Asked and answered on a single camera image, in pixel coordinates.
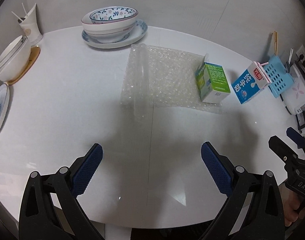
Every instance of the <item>red logo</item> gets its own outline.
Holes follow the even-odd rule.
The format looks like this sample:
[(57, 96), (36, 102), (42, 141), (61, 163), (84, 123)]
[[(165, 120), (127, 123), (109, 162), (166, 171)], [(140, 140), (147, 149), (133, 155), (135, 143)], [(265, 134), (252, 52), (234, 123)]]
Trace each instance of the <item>red logo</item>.
[(258, 68), (255, 68), (255, 69), (254, 69), (254, 75), (255, 75), (255, 77), (256, 77), (258, 80), (261, 80), (261, 79), (262, 79), (262, 75), (260, 74)]

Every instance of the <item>bowl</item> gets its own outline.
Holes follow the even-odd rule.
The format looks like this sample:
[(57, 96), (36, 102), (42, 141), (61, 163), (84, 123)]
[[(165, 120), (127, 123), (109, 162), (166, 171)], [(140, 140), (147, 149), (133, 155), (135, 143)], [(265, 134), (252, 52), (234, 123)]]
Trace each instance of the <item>bowl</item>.
[(25, 39), (22, 46), (0, 68), (0, 81), (14, 80), (22, 73), (29, 60), (30, 50), (30, 42)]
[(17, 49), (23, 44), (25, 36), (18, 36), (14, 39), (0, 55), (0, 67), (16, 52)]
[(131, 19), (137, 10), (124, 6), (110, 6), (93, 11), (89, 18), (95, 24), (106, 24)]
[(82, 19), (81, 23), (84, 28), (84, 30), (87, 33), (91, 34), (103, 34), (103, 31), (108, 31), (107, 33), (111, 33), (111, 30), (115, 29), (125, 29), (127, 26), (130, 26), (131, 24), (136, 23), (137, 15), (135, 15), (132, 18), (127, 18), (122, 21), (112, 22), (112, 23), (105, 23), (105, 24), (95, 24), (90, 20), (90, 15), (93, 13), (89, 12), (87, 13)]
[(136, 23), (133, 23), (125, 28), (114, 29), (111, 31), (103, 31), (101, 34), (93, 34), (85, 31), (90, 37), (96, 39), (101, 43), (114, 43), (120, 41), (124, 36), (126, 36), (134, 28)]

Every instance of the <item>round table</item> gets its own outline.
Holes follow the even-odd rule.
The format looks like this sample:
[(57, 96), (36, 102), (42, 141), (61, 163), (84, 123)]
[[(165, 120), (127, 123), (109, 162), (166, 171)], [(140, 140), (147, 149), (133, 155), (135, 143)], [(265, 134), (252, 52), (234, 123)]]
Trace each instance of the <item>round table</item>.
[[(219, 154), (249, 172), (286, 179), (284, 163), (269, 149), (286, 128), (296, 128), (269, 89), (241, 105), (233, 91), (223, 114), (183, 107), (154, 107), (140, 127), (120, 104), (130, 47), (100, 50), (86, 45), (82, 27), (46, 33), (39, 58), (10, 87), (9, 110), (0, 132), (0, 201), (19, 219), (22, 194), (32, 171), (55, 173), (99, 143), (104, 157), (78, 201), (91, 220), (133, 228), (169, 228), (213, 219), (226, 196), (200, 156), (210, 141)], [(251, 63), (213, 42), (149, 27), (139, 41), (179, 49), (222, 65), (231, 83)], [(295, 150), (303, 157), (303, 152)], [(54, 197), (54, 204), (59, 206)]]

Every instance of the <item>metal screw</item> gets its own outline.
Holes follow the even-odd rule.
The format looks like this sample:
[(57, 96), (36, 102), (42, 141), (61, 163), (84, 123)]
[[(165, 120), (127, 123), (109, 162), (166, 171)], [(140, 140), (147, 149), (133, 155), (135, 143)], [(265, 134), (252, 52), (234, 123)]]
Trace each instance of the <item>metal screw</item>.
[(266, 171), (266, 174), (267, 174), (268, 177), (272, 177), (273, 176), (272, 171)]
[(38, 173), (36, 171), (34, 171), (30, 174), (30, 177), (35, 178), (35, 177), (37, 177), (37, 175), (38, 175)]
[(236, 171), (240, 172), (240, 173), (243, 173), (245, 171), (245, 169), (241, 166), (237, 166), (236, 167)]
[(67, 167), (62, 167), (62, 168), (60, 168), (60, 170), (59, 170), (59, 172), (60, 172), (61, 174), (65, 174), (67, 171), (68, 171), (68, 168), (67, 168)]

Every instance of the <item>human hand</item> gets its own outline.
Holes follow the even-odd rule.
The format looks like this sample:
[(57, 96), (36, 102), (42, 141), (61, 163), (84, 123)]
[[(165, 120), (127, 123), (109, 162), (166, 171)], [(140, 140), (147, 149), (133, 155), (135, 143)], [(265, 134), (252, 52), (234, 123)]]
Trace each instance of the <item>human hand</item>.
[(284, 202), (284, 216), (285, 216), (285, 226), (289, 227), (291, 223), (295, 222), (298, 217), (303, 219), (305, 217), (305, 208), (303, 208), (299, 214), (296, 210), (300, 206), (300, 200), (298, 195), (290, 191), (288, 199)]

